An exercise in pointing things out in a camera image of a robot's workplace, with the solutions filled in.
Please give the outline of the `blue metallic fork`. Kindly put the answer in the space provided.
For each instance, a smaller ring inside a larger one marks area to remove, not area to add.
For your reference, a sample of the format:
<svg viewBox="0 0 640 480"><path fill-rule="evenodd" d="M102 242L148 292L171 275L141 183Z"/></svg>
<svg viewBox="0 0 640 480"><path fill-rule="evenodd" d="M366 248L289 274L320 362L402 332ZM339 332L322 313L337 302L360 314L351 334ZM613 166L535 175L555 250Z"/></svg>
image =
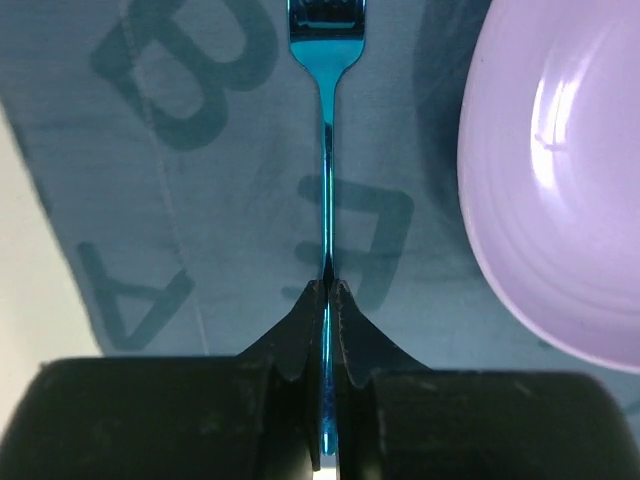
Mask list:
<svg viewBox="0 0 640 480"><path fill-rule="evenodd" d="M321 259L326 293L335 268L335 99L338 84L365 47L366 3L351 0L289 0L289 45L293 57L315 81L321 122Z"/></svg>

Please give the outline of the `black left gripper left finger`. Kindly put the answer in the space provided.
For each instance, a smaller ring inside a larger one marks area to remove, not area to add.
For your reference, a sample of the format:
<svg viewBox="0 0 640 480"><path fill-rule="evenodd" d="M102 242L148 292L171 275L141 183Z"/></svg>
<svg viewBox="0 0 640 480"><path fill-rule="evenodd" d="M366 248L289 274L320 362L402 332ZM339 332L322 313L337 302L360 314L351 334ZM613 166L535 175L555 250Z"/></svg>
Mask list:
<svg viewBox="0 0 640 480"><path fill-rule="evenodd" d="M235 356L45 365L1 441L5 479L309 479L320 467L326 293Z"/></svg>

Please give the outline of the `purple plastic plate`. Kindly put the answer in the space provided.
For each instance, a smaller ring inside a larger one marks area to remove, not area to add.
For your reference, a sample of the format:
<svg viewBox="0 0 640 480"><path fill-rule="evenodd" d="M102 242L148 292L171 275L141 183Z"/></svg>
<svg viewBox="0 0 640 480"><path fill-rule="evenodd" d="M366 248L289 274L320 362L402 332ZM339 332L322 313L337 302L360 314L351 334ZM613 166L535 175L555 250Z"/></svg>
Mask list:
<svg viewBox="0 0 640 480"><path fill-rule="evenodd" d="M639 5L495 1L464 91L459 198L480 269L549 344L639 369Z"/></svg>

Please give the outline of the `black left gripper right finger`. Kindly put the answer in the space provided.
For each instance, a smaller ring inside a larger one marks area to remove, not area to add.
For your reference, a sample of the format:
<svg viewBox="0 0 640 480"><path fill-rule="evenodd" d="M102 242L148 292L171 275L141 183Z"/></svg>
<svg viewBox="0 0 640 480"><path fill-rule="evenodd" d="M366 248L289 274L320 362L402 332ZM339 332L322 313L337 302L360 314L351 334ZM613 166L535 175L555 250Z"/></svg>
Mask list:
<svg viewBox="0 0 640 480"><path fill-rule="evenodd" d="M342 479L635 479L639 452L606 389L563 371L432 370L328 297Z"/></svg>

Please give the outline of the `blue letter-print placemat cloth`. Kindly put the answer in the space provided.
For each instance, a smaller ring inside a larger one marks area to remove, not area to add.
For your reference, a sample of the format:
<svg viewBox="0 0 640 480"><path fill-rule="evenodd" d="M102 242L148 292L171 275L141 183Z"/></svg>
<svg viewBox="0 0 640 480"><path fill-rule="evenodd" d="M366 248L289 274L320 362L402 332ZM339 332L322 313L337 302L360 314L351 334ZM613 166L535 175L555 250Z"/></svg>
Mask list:
<svg viewBox="0 0 640 480"><path fill-rule="evenodd" d="M429 366L633 389L526 328L473 254L458 139L493 2L367 3L335 103L337 274ZM3 2L2 352L246 348L321 271L321 121L283 1Z"/></svg>

